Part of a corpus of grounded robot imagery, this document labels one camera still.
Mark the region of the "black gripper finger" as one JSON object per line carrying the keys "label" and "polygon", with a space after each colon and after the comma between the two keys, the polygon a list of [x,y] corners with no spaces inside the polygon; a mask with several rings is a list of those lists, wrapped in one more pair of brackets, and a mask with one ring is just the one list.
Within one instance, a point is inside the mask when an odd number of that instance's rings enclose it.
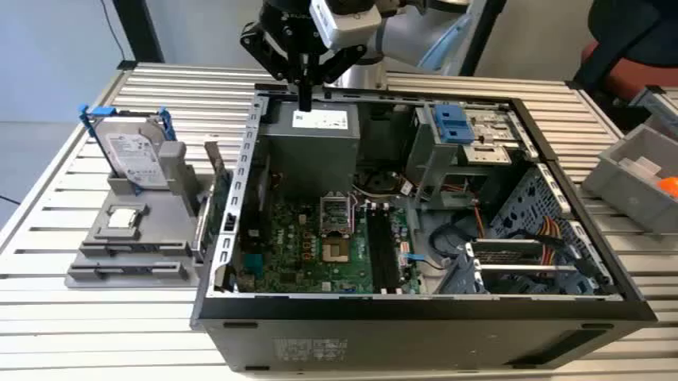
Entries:
{"label": "black gripper finger", "polygon": [[289,85],[295,85],[297,109],[299,111],[309,111],[311,83],[304,73],[303,54],[295,42],[297,33],[287,25],[281,29],[280,38],[284,42],[285,56],[275,50],[275,47],[265,40],[265,35],[263,25],[259,22],[249,22],[240,34],[240,44],[273,78],[285,80]]}
{"label": "black gripper finger", "polygon": [[319,55],[309,55],[308,58],[308,105],[313,88],[333,83],[348,68],[360,60],[367,52],[367,46],[359,44],[341,48],[333,56],[320,63]]}

